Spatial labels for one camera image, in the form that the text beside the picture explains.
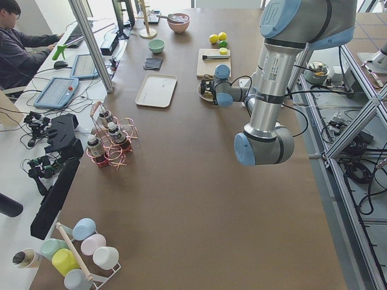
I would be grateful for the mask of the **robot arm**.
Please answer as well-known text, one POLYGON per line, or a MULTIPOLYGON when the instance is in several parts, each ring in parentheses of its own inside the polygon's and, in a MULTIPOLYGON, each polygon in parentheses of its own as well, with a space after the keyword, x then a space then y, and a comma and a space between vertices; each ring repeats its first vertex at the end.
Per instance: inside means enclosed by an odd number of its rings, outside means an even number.
POLYGON ((291 157, 293 137, 278 117, 296 57, 303 50, 348 43, 356 8, 356 1, 270 1, 266 6, 260 22, 265 56, 252 85, 257 92, 247 97, 254 106, 250 121, 234 139, 241 164, 279 164, 291 157))
POLYGON ((252 78, 247 78, 247 87, 234 86, 230 79, 230 68, 220 64, 215 68, 213 77, 204 76, 198 87, 200 96, 218 106, 230 106, 234 102, 244 102, 255 96, 258 89, 252 86, 252 78))

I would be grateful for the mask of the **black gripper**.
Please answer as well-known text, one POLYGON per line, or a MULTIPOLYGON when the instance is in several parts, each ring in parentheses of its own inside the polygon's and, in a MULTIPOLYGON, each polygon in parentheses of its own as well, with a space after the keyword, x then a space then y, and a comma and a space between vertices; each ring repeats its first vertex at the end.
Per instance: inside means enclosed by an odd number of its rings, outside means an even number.
POLYGON ((217 105, 216 92, 212 87, 212 82, 210 80, 201 80, 200 97, 207 102, 211 102, 213 105, 217 105))

